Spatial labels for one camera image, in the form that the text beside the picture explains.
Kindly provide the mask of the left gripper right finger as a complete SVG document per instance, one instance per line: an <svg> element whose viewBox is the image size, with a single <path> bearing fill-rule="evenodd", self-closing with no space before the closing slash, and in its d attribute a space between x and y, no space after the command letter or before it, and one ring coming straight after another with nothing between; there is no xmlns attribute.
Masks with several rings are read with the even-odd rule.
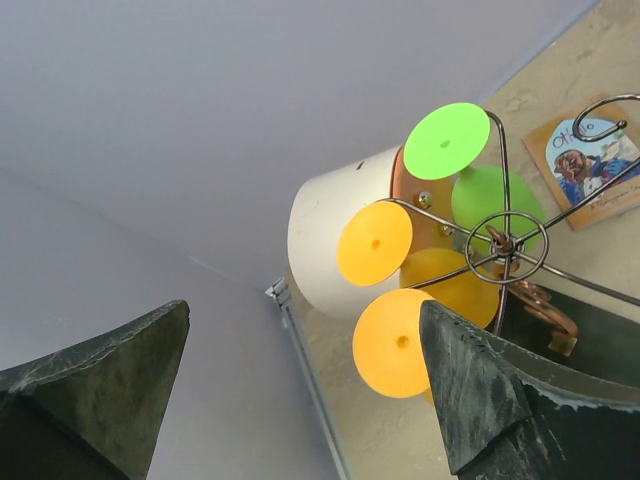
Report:
<svg viewBox="0 0 640 480"><path fill-rule="evenodd" d="M450 472L461 479L635 479L639 326L575 299L572 354L517 302L502 336L434 301L420 337Z"/></svg>

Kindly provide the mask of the orange wine glass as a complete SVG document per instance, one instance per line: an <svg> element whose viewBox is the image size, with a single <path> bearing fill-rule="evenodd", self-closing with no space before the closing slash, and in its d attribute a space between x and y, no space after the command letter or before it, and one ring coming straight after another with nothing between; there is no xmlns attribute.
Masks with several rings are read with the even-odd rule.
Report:
<svg viewBox="0 0 640 480"><path fill-rule="evenodd" d="M484 328L497 314L498 287L465 271L452 278L438 277L467 266L465 257L451 249L430 247L412 253L413 224L406 209L378 201L361 209L344 227L337 246L342 276L358 287L379 284L394 274L399 286L428 282L421 289L450 310Z"/></svg>
<svg viewBox="0 0 640 480"><path fill-rule="evenodd" d="M421 290L396 289L377 297L360 315L352 355L360 377L376 393L405 399L430 390L420 312L431 299Z"/></svg>

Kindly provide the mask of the orange wine glass front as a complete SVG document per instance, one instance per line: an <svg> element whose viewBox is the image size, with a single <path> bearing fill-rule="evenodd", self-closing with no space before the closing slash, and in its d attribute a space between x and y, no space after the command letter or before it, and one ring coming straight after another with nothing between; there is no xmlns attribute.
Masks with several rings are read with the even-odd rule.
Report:
<svg viewBox="0 0 640 480"><path fill-rule="evenodd" d="M498 287L465 271L452 278L438 277L467 266L465 257L451 249L430 247L412 253L413 224L406 209L378 201L361 209L344 227L337 246L342 276L358 287L379 284L394 274L399 286L428 282L421 289L450 310L484 328L497 314Z"/></svg>

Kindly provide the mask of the green wine glass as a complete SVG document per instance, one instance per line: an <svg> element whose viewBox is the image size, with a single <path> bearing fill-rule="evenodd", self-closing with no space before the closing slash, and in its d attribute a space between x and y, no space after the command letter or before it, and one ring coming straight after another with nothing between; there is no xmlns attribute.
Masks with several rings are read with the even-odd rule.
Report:
<svg viewBox="0 0 640 480"><path fill-rule="evenodd" d="M424 117L410 132L403 162L421 180L451 179L454 222L486 235L482 220L496 229L504 227L503 211L511 211L510 233L522 236L545 222L545 211L529 185L511 170L472 163L484 150L491 132L491 117L467 102L442 106Z"/></svg>

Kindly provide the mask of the orange wine glass back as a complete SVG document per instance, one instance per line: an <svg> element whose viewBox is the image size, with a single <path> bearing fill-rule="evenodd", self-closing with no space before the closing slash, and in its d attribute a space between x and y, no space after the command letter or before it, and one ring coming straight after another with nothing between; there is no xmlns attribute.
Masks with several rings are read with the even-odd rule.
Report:
<svg viewBox="0 0 640 480"><path fill-rule="evenodd" d="M421 290L396 289L377 297L360 315L352 355L360 377L376 393L405 399L430 390L420 312L431 299Z"/></svg>

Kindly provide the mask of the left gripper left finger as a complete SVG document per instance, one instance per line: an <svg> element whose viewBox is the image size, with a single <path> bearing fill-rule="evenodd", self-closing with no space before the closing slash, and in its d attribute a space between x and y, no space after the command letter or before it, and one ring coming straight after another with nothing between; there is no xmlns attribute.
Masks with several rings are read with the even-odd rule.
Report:
<svg viewBox="0 0 640 480"><path fill-rule="evenodd" d="M186 301L1 373L4 479L144 479L186 344Z"/></svg>

